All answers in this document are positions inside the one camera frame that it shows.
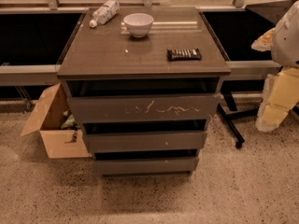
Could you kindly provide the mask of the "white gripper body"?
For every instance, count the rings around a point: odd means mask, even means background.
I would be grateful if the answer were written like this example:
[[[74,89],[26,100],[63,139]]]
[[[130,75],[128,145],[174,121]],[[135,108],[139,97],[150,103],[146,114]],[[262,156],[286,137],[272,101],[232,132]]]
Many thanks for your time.
[[[299,67],[299,1],[277,23],[271,55],[282,66]]]

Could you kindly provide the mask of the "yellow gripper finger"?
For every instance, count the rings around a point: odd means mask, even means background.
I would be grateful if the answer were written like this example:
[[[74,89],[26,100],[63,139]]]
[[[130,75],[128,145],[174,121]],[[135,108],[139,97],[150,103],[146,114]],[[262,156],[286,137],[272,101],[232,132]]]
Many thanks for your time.
[[[269,74],[263,86],[256,128],[261,132],[274,131],[298,103],[299,69],[287,67],[275,76]]]
[[[257,51],[268,51],[271,49],[272,46],[272,39],[273,34],[276,31],[275,28],[272,28],[265,32],[263,35],[261,35],[258,39],[256,39],[252,45],[251,48]]]

